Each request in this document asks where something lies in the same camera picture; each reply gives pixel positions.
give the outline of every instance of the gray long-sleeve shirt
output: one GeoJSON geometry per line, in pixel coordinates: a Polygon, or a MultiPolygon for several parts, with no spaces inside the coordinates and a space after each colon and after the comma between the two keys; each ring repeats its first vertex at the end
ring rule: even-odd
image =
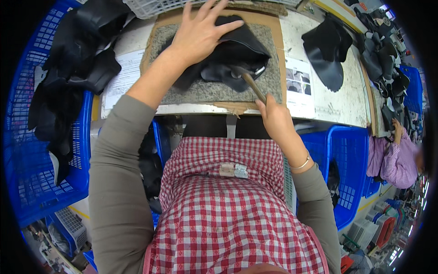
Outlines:
{"type": "MultiPolygon", "coordinates": [[[[99,134],[90,161],[88,198],[99,274],[143,271],[154,227],[140,177],[138,149],[154,115],[151,107],[123,95],[99,134]]],[[[317,164],[292,178],[300,201],[298,219],[318,237],[330,273],[340,273],[332,200],[317,164]]]]}

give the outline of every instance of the paper sheet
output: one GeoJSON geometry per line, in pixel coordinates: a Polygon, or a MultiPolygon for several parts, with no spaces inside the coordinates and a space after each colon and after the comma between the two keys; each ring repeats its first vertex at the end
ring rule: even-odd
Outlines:
{"type": "Polygon", "coordinates": [[[101,118],[106,119],[109,111],[129,88],[140,78],[140,62],[145,50],[116,56],[122,70],[106,86],[102,95],[101,118]]]}
{"type": "Polygon", "coordinates": [[[286,57],[286,106],[292,117],[314,118],[310,64],[286,57]]]}

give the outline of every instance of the purple checkered shirt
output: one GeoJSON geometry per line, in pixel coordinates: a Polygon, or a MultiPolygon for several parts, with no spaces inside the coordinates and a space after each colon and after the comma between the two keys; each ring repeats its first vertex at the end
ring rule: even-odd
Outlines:
{"type": "Polygon", "coordinates": [[[379,175],[399,189],[407,189],[415,183],[418,169],[414,157],[418,148],[403,129],[400,145],[389,143],[385,138],[370,136],[368,147],[367,176],[379,175]]]}

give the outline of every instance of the hand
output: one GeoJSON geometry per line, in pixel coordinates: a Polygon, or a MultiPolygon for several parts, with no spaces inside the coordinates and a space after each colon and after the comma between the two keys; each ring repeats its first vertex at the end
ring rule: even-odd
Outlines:
{"type": "Polygon", "coordinates": [[[219,45],[220,37],[245,23],[239,20],[216,27],[216,19],[228,4],[228,0],[221,0],[211,8],[215,2],[216,0],[209,0],[202,5],[194,20],[190,19],[190,2],[184,6],[183,21],[169,48],[177,51],[177,56],[182,58],[187,66],[204,60],[219,45]]]}
{"type": "Polygon", "coordinates": [[[400,140],[403,134],[403,127],[397,119],[392,119],[392,125],[395,127],[394,130],[394,142],[400,144],[400,140]]]}
{"type": "Polygon", "coordinates": [[[291,143],[292,137],[297,134],[289,109],[277,104],[274,96],[270,93],[266,95],[266,106],[259,99],[255,103],[260,110],[267,133],[281,149],[284,149],[291,143]]]}

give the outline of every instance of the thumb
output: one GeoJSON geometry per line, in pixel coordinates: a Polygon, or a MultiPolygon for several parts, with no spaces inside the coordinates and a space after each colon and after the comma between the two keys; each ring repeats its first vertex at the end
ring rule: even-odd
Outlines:
{"type": "Polygon", "coordinates": [[[239,28],[239,27],[243,26],[244,24],[245,24],[245,21],[243,21],[243,20],[233,21],[231,23],[217,26],[216,31],[219,33],[219,37],[222,37],[222,35],[239,28]]]}
{"type": "Polygon", "coordinates": [[[255,101],[255,104],[258,106],[258,110],[260,111],[261,117],[263,118],[263,120],[266,120],[267,116],[266,116],[266,106],[265,104],[260,101],[259,99],[257,99],[255,101]]]}

